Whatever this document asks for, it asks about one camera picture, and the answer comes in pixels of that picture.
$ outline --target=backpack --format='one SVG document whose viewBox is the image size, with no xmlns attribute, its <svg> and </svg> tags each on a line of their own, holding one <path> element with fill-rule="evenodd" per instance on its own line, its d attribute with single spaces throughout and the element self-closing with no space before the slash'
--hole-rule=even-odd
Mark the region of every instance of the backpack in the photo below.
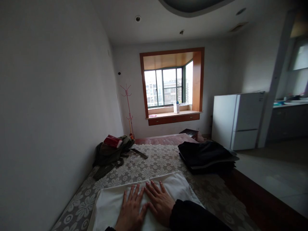
<svg viewBox="0 0 308 231">
<path fill-rule="evenodd" d="M 96 146 L 96 154 L 93 167 L 96 165 L 101 167 L 93 176 L 95 180 L 99 180 L 100 178 L 104 177 L 114 168 L 114 166 L 123 165 L 123 157 L 128 157 L 128 155 L 123 155 L 122 153 L 128 152 L 129 148 L 135 143 L 135 140 L 130 139 L 127 135 L 121 136 L 119 139 L 122 140 L 122 144 L 117 149 L 105 145 L 104 142 L 101 142 L 98 146 Z"/>
</svg>

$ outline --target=sink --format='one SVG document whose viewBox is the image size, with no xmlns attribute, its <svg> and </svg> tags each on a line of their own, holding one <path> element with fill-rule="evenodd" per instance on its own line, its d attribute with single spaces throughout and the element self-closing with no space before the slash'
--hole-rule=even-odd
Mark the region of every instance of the sink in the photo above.
<svg viewBox="0 0 308 231">
<path fill-rule="evenodd" d="M 291 102 L 285 102 L 285 105 L 298 105 L 298 104 L 300 104 L 300 103 L 291 103 Z"/>
<path fill-rule="evenodd" d="M 308 100 L 290 100 L 289 102 L 285 102 L 285 104 L 288 104 L 288 103 L 296 103 L 296 104 L 308 103 Z"/>
</svg>

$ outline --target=white wall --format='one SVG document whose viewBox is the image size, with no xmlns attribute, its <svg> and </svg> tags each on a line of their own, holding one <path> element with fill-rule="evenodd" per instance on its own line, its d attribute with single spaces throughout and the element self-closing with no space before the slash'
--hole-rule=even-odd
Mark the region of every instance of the white wall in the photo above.
<svg viewBox="0 0 308 231">
<path fill-rule="evenodd" d="M 89 1 L 0 9 L 0 227 L 49 230 L 123 134 L 110 45 Z"/>
<path fill-rule="evenodd" d="M 121 75 L 117 75 L 118 82 L 124 87 L 125 84 L 131 85 L 129 92 L 132 95 L 129 97 L 129 101 L 136 138 L 176 134 L 185 128 L 194 130 L 199 128 L 202 134 L 211 133 L 214 95 L 223 95 L 228 92 L 228 79 L 231 70 L 230 42 L 230 39 L 190 40 L 114 48 L 116 72 L 121 72 Z M 200 120 L 149 126 L 145 119 L 139 53 L 193 47 L 205 47 L 203 113 L 200 114 Z M 124 131 L 129 134 L 129 124 L 126 119 L 128 116 L 126 97 L 121 97 L 121 105 Z"/>
<path fill-rule="evenodd" d="M 290 19 L 285 27 L 287 9 L 286 5 L 276 9 L 263 21 L 243 31 L 235 38 L 234 64 L 229 93 L 266 91 L 258 147 L 265 145 L 272 104 L 293 25 Z"/>
</svg>

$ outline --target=small wooden stool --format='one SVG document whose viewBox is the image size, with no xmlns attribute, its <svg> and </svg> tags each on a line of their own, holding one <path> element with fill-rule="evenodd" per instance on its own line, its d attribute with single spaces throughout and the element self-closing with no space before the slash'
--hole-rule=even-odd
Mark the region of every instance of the small wooden stool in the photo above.
<svg viewBox="0 0 308 231">
<path fill-rule="evenodd" d="M 197 140 L 198 131 L 191 130 L 191 129 L 185 129 L 185 130 L 181 131 L 179 134 L 182 134 L 182 133 L 186 133 L 187 135 L 189 135 L 194 140 Z"/>
</svg>

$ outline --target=lace bedspread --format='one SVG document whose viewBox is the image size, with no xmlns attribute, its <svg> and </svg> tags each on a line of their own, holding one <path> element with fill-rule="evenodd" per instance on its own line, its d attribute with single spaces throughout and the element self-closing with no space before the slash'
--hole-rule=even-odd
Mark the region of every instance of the lace bedspread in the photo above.
<svg viewBox="0 0 308 231">
<path fill-rule="evenodd" d="M 87 230 L 96 195 L 99 190 L 180 170 L 204 207 L 227 224 L 232 230 L 259 230 L 248 216 L 245 205 L 225 186 L 217 174 L 192 175 L 179 157 L 177 146 L 133 145 L 132 148 L 145 153 L 143 159 L 135 152 L 124 158 L 124 164 L 112 169 L 105 177 L 95 181 L 92 176 L 99 169 L 93 168 L 77 193 L 65 208 L 52 231 Z"/>
</svg>

